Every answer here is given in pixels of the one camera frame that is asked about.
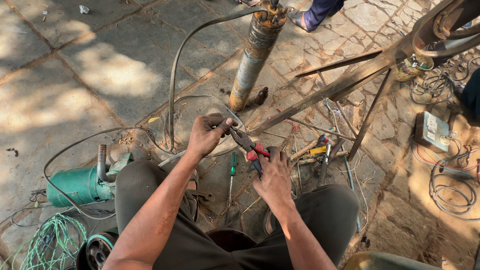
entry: leaf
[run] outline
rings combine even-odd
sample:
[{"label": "leaf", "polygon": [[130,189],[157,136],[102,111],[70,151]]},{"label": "leaf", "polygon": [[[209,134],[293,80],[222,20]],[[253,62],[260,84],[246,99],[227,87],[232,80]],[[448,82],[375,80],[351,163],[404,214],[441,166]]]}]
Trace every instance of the leaf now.
[{"label": "leaf", "polygon": [[152,117],[152,118],[148,119],[148,123],[151,123],[151,122],[153,122],[157,119],[160,119],[160,117]]}]

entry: brown glass bottle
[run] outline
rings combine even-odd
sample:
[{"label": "brown glass bottle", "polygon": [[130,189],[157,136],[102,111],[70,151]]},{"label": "brown glass bottle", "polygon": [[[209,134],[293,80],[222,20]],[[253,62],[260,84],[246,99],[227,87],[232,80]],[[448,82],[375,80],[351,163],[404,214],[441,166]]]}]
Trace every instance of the brown glass bottle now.
[{"label": "brown glass bottle", "polygon": [[268,87],[264,87],[262,90],[260,90],[260,92],[258,92],[258,96],[255,99],[255,103],[257,103],[258,105],[262,105],[267,99],[267,97],[268,97]]}]

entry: hammer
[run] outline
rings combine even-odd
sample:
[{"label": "hammer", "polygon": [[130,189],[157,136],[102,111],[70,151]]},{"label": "hammer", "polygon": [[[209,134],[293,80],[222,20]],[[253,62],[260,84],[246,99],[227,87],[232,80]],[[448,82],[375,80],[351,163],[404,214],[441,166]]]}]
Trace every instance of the hammer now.
[{"label": "hammer", "polygon": [[457,115],[462,114],[463,110],[456,104],[448,104],[447,108],[450,110],[450,117],[448,117],[448,130],[453,130],[455,118]]}]

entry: electrical switch box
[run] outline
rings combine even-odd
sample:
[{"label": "electrical switch box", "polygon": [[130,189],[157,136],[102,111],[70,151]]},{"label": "electrical switch box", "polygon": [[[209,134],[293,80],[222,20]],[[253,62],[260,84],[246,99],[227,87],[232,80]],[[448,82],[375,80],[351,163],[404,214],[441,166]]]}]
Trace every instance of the electrical switch box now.
[{"label": "electrical switch box", "polygon": [[448,145],[440,142],[440,137],[448,134],[448,124],[435,115],[423,111],[417,114],[415,141],[435,153],[445,153]]}]

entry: man's left hand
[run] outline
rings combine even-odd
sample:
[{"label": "man's left hand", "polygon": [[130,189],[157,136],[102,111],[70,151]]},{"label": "man's left hand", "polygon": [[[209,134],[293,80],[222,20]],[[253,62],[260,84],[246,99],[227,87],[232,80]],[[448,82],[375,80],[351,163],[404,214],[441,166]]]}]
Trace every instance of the man's left hand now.
[{"label": "man's left hand", "polygon": [[238,126],[238,123],[230,117],[223,117],[221,113],[197,116],[185,154],[193,155],[200,161],[215,149],[220,138],[230,135],[228,129],[231,126]]}]

